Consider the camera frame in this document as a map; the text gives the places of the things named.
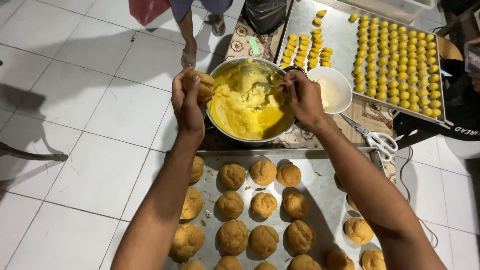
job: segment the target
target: flip-flop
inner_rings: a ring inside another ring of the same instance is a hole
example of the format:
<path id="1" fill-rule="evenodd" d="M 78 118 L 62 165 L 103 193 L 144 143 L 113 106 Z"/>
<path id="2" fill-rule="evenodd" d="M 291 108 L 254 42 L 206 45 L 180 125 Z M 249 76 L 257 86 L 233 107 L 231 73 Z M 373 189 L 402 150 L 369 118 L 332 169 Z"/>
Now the flip-flop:
<path id="1" fill-rule="evenodd" d="M 222 17 L 222 20 L 218 24 L 212 24 L 212 33 L 214 36 L 223 36 L 225 34 L 225 20 Z"/>
<path id="2" fill-rule="evenodd" d="M 190 66 L 193 67 L 193 69 L 195 69 L 195 66 L 197 65 L 197 54 L 188 56 L 185 50 L 183 50 L 182 57 L 180 59 L 180 64 L 183 69 L 186 69 Z"/>

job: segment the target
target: scissors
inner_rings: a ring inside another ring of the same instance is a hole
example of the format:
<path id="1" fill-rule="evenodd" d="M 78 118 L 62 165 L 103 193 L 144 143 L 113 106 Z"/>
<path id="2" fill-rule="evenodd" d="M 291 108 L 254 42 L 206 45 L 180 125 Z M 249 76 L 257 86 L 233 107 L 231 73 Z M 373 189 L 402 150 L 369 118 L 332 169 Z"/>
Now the scissors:
<path id="1" fill-rule="evenodd" d="M 344 115 L 343 113 L 340 114 L 351 126 L 353 126 L 353 128 L 355 128 L 358 132 L 362 134 L 362 136 L 367 141 L 368 146 L 376 147 L 380 152 L 385 154 L 385 158 L 380 157 L 383 162 L 386 163 L 392 160 L 392 155 L 390 153 L 394 153 L 398 150 L 398 145 L 392 137 L 388 136 L 385 133 L 369 131 L 357 122 L 353 121 L 350 117 Z M 384 142 L 380 137 L 383 137 L 387 141 L 389 141 L 393 145 L 393 147 Z"/>

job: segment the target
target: metal baking tray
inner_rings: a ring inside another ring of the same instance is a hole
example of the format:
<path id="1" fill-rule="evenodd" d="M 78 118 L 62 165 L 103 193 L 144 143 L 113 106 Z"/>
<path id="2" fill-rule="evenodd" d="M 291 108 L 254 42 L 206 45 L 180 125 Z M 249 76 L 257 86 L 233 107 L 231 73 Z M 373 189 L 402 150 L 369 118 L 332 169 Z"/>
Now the metal baking tray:
<path id="1" fill-rule="evenodd" d="M 374 147 L 360 147 L 359 150 L 370 159 L 383 173 L 384 167 L 379 152 Z M 317 260 L 324 269 L 327 252 L 331 249 L 342 249 L 360 269 L 360 256 L 366 249 L 380 248 L 376 237 L 372 242 L 360 246 L 351 242 L 343 233 L 343 224 L 351 217 L 359 217 L 346 202 L 346 193 L 337 187 L 334 180 L 335 171 L 324 149 L 256 149 L 233 151 L 198 151 L 197 155 L 205 161 L 205 168 L 200 181 L 193 185 L 205 200 L 202 212 L 193 220 L 205 234 L 205 240 L 200 250 L 190 260 L 200 260 L 205 269 L 213 269 L 221 256 L 225 254 L 218 243 L 217 232 L 220 226 L 230 220 L 221 214 L 215 202 L 228 189 L 217 178 L 218 171 L 225 162 L 239 162 L 245 169 L 257 160 L 268 159 L 281 166 L 292 162 L 300 168 L 302 180 L 296 188 L 280 185 L 276 180 L 269 186 L 258 186 L 247 171 L 245 183 L 237 190 L 245 204 L 242 214 L 237 218 L 245 223 L 249 233 L 258 225 L 268 225 L 276 229 L 280 241 L 276 251 L 266 259 L 277 269 L 284 270 L 290 264 L 297 252 L 288 242 L 286 228 L 293 221 L 281 207 L 282 198 L 295 189 L 299 190 L 309 201 L 310 210 L 304 218 L 316 232 L 316 244 L 307 252 Z M 250 209 L 251 199 L 258 192 L 271 193 L 277 199 L 278 206 L 267 219 L 262 219 Z M 258 257 L 251 249 L 237 256 L 244 269 L 254 269 L 264 259 Z M 177 270 L 181 267 L 169 257 L 163 267 L 166 270 Z"/>
<path id="2" fill-rule="evenodd" d="M 313 19 L 316 16 L 316 13 L 320 10 L 327 10 L 326 16 L 321 19 L 323 23 L 320 26 L 320 28 L 322 28 L 322 34 L 323 34 L 323 40 L 324 40 L 323 46 L 333 49 L 334 54 L 332 55 L 332 60 L 331 60 L 332 68 L 339 71 L 347 78 L 348 82 L 352 86 L 352 92 L 355 97 L 367 100 L 375 104 L 385 106 L 387 108 L 401 111 L 403 113 L 406 113 L 430 122 L 445 123 L 444 94 L 443 94 L 443 85 L 441 81 L 438 82 L 439 84 L 438 91 L 440 91 L 441 93 L 439 100 L 442 103 L 442 105 L 438 109 L 442 111 L 442 114 L 440 114 L 440 116 L 438 116 L 437 118 L 428 117 L 419 112 L 414 112 L 408 109 L 404 109 L 400 106 L 390 104 L 386 101 L 381 101 L 375 98 L 368 97 L 364 94 L 364 92 L 357 93 L 353 90 L 353 87 L 355 87 L 355 83 L 354 83 L 355 77 L 351 72 L 355 68 L 355 66 L 353 65 L 353 62 L 356 59 L 357 49 L 359 47 L 358 36 L 357 36 L 359 21 L 357 19 L 353 23 L 349 22 L 348 18 L 352 13 L 357 13 L 359 15 L 359 18 L 362 15 L 367 15 L 369 19 L 378 18 L 380 22 L 387 21 L 389 25 L 397 24 L 398 27 L 404 26 L 407 28 L 407 33 L 412 30 L 417 31 L 418 33 L 430 34 L 430 32 L 426 32 L 421 29 L 411 27 L 401 22 L 397 22 L 389 18 L 385 18 L 378 14 L 374 14 L 372 12 L 368 12 L 336 0 L 321 0 L 321 1 L 301 0 L 301 1 L 292 1 L 292 2 L 293 3 L 289 11 L 288 19 L 285 22 L 287 26 L 285 27 L 285 30 L 282 34 L 282 38 L 279 43 L 280 47 L 275 60 L 276 65 L 280 65 L 280 63 L 282 62 L 283 52 L 285 51 L 286 44 L 288 43 L 288 35 L 289 34 L 297 34 L 297 35 L 307 34 L 311 36 L 312 34 L 310 32 L 313 29 L 318 28 L 317 25 L 314 25 L 312 23 Z M 435 35 L 433 42 L 438 44 L 437 35 Z M 438 52 L 434 57 L 437 59 L 435 64 L 439 66 L 439 71 L 437 72 L 437 74 L 440 74 L 439 73 L 440 59 L 439 59 Z M 364 70 L 363 75 L 366 75 L 367 73 L 365 71 L 366 65 L 367 65 L 367 61 L 365 60 L 365 63 L 362 65 L 362 68 Z"/>

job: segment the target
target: person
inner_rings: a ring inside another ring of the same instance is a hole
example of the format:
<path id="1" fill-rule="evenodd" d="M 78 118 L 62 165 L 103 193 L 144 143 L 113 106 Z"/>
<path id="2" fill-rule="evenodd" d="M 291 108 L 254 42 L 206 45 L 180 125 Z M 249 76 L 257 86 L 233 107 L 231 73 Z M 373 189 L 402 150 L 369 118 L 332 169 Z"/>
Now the person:
<path id="1" fill-rule="evenodd" d="M 193 36 L 192 3 L 193 0 L 169 0 L 173 16 L 180 28 L 181 36 L 185 40 L 180 59 L 181 66 L 185 69 L 189 66 L 195 68 L 197 63 L 197 41 Z M 222 36 L 225 33 L 225 20 L 223 13 L 232 5 L 232 0 L 202 0 L 204 7 L 212 14 L 210 22 L 214 36 Z"/>
<path id="2" fill-rule="evenodd" d="M 182 78 L 190 69 L 178 74 L 172 84 L 172 105 L 179 126 L 177 139 L 120 242 L 112 270 L 158 270 L 167 258 L 193 157 L 205 134 L 196 101 L 199 78 L 194 76 L 186 94 L 182 89 Z M 399 190 L 325 114 L 320 85 L 299 71 L 288 72 L 284 80 L 295 116 L 322 143 L 341 184 L 376 234 L 387 268 L 446 270 Z"/>

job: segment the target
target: table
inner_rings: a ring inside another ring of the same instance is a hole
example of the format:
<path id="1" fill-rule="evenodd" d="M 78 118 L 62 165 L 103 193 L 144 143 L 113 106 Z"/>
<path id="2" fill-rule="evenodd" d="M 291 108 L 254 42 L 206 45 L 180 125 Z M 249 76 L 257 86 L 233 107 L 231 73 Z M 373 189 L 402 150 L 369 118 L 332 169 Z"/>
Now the table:
<path id="1" fill-rule="evenodd" d="M 287 11 L 289 10 L 291 0 L 287 1 Z M 257 35 L 248 26 L 243 18 L 244 12 L 240 13 L 240 17 L 235 26 L 232 39 L 228 45 L 228 51 L 225 60 L 229 60 L 239 56 L 256 56 L 274 61 L 278 51 L 278 44 L 282 36 L 285 25 L 280 26 L 275 32 L 269 35 Z M 253 55 L 248 38 L 255 37 L 260 54 Z M 343 112 L 357 123 L 371 131 L 383 132 L 390 136 L 394 135 L 393 131 L 393 112 L 391 109 L 369 103 L 359 98 L 353 98 L 352 104 Z M 363 137 L 353 127 L 351 127 L 340 114 L 333 115 L 333 119 L 337 123 L 342 133 L 356 146 L 366 146 Z M 267 148 L 321 148 L 318 139 L 310 130 L 302 123 L 298 122 L 293 125 L 284 135 L 269 142 Z M 209 132 L 205 135 L 204 143 L 201 148 L 208 150 L 233 149 L 238 148 L 225 141 L 220 132 Z M 394 184 L 396 183 L 395 173 L 395 156 L 392 161 L 384 164 L 387 177 Z"/>

